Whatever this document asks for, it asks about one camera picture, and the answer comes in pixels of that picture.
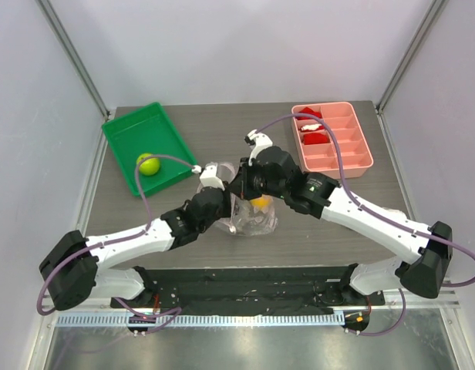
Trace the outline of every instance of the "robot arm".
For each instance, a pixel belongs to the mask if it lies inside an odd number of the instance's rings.
[[[251,155],[241,159],[237,176],[230,183],[217,177],[217,167],[208,165],[200,175],[204,188],[184,205],[153,220],[150,228],[84,238],[79,231],[67,233],[41,263],[44,280],[51,271],[77,251],[102,243],[82,257],[71,260],[51,280],[49,293],[59,311],[91,298],[123,297],[129,304],[145,307],[156,290],[141,267],[127,271],[111,267],[144,254],[169,251],[195,241],[213,222],[231,215],[231,193],[251,200],[262,194],[284,200],[294,211],[311,214],[349,227],[391,250],[396,257],[374,264],[353,264],[341,280],[342,295],[369,295],[388,288],[407,288],[414,294],[436,298],[451,258],[451,248],[406,233],[356,206],[339,182],[321,173],[303,173],[291,155],[263,133],[251,132],[247,142]],[[451,229],[443,223],[433,227],[393,214],[360,197],[357,200],[377,213],[410,227],[429,230],[450,240]]]
[[[251,131],[245,138],[253,147],[249,158],[242,158],[229,189],[241,199],[262,194],[284,200],[300,214],[346,226],[392,251],[396,257],[374,264],[355,264],[345,277],[351,289],[363,295],[388,288],[405,287],[425,298],[436,298],[452,257],[450,247],[416,235],[417,231],[451,240],[448,225],[432,227],[394,214],[354,194],[360,204],[413,230],[407,233],[380,220],[354,204],[338,181],[322,173],[303,173],[291,155],[273,146],[263,133]]]
[[[184,246],[195,241],[216,220],[229,217],[231,195],[217,178],[215,165],[205,169],[201,182],[201,192],[182,207],[153,220],[148,229],[143,225],[89,238],[77,230],[67,233],[39,266],[44,280],[77,251],[102,246],[73,259],[52,279],[49,294],[55,309],[68,310],[87,298],[122,297],[134,307],[150,303],[156,288],[143,268],[119,271],[111,267],[144,254]]]

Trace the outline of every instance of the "green tray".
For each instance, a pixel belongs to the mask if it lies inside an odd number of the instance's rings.
[[[140,154],[169,154],[191,164],[197,163],[159,103],[104,123],[102,130],[135,196],[140,196],[135,182],[136,159]],[[143,192],[151,195],[190,175],[191,168],[161,159],[159,172],[153,176],[140,174],[140,183]]]

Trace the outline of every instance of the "table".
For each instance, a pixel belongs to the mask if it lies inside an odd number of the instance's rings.
[[[298,103],[221,104],[166,106],[173,124],[200,165],[229,161],[237,165],[250,150],[244,136],[274,118],[290,113]],[[351,179],[359,196],[379,206],[406,210],[389,152],[372,102],[352,102],[372,151],[374,165],[362,177]],[[118,108],[116,116],[136,107]],[[267,134],[298,163],[291,120],[267,130]],[[183,180],[149,198],[154,216],[179,207],[190,199],[199,182]],[[353,262],[369,263],[391,257],[384,247],[356,232],[324,220],[295,213],[275,202],[278,227],[273,234],[236,237],[211,228],[196,242],[159,254],[149,254],[121,267],[147,269],[170,267],[321,266]],[[100,174],[87,235],[110,234],[143,225],[147,216],[140,198],[134,197],[108,147]]]

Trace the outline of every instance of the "clear plastic bag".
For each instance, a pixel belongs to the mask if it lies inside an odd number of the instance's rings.
[[[232,163],[211,163],[217,165],[217,177],[222,181],[231,182],[236,176]],[[269,234],[277,227],[274,199],[263,196],[257,200],[241,200],[231,194],[231,217],[222,218],[214,226],[233,235],[254,236]]]

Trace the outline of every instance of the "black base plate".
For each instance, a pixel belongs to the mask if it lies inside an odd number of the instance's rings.
[[[326,315],[336,305],[365,306],[366,297],[344,298],[339,280],[348,267],[264,267],[149,270],[160,308],[182,315]],[[372,306],[383,294],[369,296]]]

